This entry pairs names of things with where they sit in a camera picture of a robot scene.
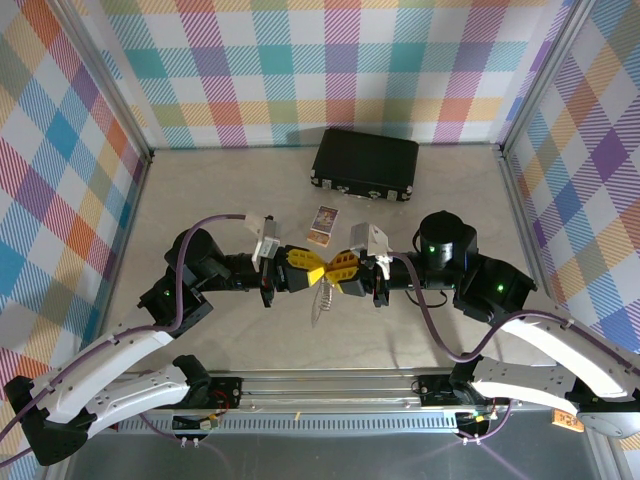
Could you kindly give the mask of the colourful printed card box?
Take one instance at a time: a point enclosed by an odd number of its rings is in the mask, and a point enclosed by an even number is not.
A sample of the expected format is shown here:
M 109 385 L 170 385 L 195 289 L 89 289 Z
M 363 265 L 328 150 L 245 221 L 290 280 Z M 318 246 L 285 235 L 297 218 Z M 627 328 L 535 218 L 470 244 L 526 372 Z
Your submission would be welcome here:
M 337 220 L 339 210 L 327 206 L 320 206 L 311 224 L 311 230 L 330 235 Z

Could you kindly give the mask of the black hard case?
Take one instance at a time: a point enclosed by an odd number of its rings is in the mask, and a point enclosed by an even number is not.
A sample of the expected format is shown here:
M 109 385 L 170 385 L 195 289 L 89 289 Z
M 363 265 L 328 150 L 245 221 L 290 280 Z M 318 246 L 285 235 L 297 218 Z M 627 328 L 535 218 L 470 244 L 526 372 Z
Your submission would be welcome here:
M 345 195 L 406 202 L 414 191 L 418 154 L 419 144 L 411 140 L 327 129 L 310 181 Z

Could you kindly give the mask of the small orange wooden tag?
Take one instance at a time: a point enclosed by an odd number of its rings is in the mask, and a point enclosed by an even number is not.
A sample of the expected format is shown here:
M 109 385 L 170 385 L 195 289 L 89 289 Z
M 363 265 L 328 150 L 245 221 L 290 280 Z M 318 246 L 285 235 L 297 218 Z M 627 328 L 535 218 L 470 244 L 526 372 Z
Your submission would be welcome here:
M 551 424 L 577 433 L 585 431 L 583 423 L 575 415 L 558 409 L 552 412 Z

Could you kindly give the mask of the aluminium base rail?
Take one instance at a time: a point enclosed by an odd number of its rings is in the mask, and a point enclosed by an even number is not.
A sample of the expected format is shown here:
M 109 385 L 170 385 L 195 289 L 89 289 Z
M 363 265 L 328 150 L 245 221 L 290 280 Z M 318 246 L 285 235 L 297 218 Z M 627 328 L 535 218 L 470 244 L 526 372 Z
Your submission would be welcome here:
M 159 430 L 188 439 L 249 433 L 484 436 L 497 425 L 506 400 L 453 386 L 450 376 L 433 368 L 214 372 L 202 403 L 160 407 L 109 430 Z

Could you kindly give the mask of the metal base plate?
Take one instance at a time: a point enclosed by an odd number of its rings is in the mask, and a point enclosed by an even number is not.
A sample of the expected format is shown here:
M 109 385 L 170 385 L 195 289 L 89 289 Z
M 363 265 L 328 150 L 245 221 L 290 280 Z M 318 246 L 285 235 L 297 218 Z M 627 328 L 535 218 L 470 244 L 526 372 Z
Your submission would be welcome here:
M 99 435 L 65 480 L 604 480 L 586 435 L 546 411 L 515 413 L 480 444 L 451 434 L 238 434 L 180 447 L 157 434 Z

